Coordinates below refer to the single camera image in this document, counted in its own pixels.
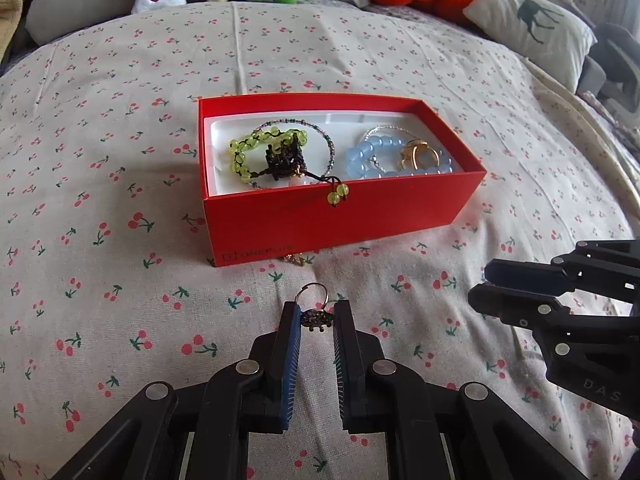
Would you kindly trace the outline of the green bead bracelet black charm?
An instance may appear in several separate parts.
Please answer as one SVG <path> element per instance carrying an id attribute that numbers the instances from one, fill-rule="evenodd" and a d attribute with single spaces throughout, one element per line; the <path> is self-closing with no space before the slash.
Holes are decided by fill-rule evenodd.
<path id="1" fill-rule="evenodd" d="M 257 129 L 240 140 L 231 140 L 229 152 L 231 155 L 230 169 L 243 183 L 258 187 L 257 180 L 270 177 L 273 181 L 294 178 L 307 178 L 312 182 L 325 183 L 330 186 L 326 200 L 332 207 L 346 202 L 350 189 L 339 177 L 332 174 L 335 159 L 333 141 L 324 133 L 326 145 L 329 149 L 328 169 L 323 174 L 314 174 L 306 163 L 303 147 L 308 138 L 303 129 L 288 128 L 281 130 L 271 125 L 268 130 Z M 251 170 L 247 162 L 247 153 L 265 145 L 266 168 L 260 171 Z"/>

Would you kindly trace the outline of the red jewelry box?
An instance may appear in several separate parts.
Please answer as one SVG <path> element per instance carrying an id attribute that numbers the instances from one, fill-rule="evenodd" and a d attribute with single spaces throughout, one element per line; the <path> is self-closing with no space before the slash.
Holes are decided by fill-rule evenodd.
<path id="1" fill-rule="evenodd" d="M 305 131 L 306 172 L 274 180 L 259 144 L 242 181 L 231 142 L 272 128 Z M 218 268 L 446 226 L 486 174 L 425 102 L 374 94 L 202 99 L 198 158 Z"/>

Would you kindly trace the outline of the cherry print bed sheet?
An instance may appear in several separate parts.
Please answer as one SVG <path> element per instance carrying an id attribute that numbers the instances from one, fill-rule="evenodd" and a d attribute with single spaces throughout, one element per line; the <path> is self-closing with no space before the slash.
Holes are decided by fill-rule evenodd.
<path id="1" fill-rule="evenodd" d="M 450 226 L 217 268 L 196 102 L 305 91 L 427 102 L 486 178 Z M 586 104 L 414 11 L 200 3 L 47 44 L 1 79 L 2 477 L 52 477 L 148 382 L 204 382 L 300 295 L 348 300 L 386 356 L 436 385 L 484 382 L 588 477 L 615 479 L 629 420 L 549 384 L 533 338 L 466 295 L 492 258 L 633 236 L 638 191 Z"/>

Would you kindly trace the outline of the small gold earring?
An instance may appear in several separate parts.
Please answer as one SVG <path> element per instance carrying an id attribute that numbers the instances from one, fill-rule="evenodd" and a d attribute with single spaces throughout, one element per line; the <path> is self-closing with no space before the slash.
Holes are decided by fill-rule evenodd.
<path id="1" fill-rule="evenodd" d="M 295 264 L 296 266 L 304 266 L 306 264 L 306 259 L 302 254 L 285 255 L 282 260 L 287 263 Z"/>

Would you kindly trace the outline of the deer print pillow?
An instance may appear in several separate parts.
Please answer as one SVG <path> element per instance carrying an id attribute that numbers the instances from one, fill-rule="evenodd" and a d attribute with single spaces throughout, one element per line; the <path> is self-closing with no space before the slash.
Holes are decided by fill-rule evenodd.
<path id="1" fill-rule="evenodd" d="M 463 15 L 570 92 L 577 90 L 582 66 L 597 42 L 583 20 L 548 0 L 473 0 Z"/>

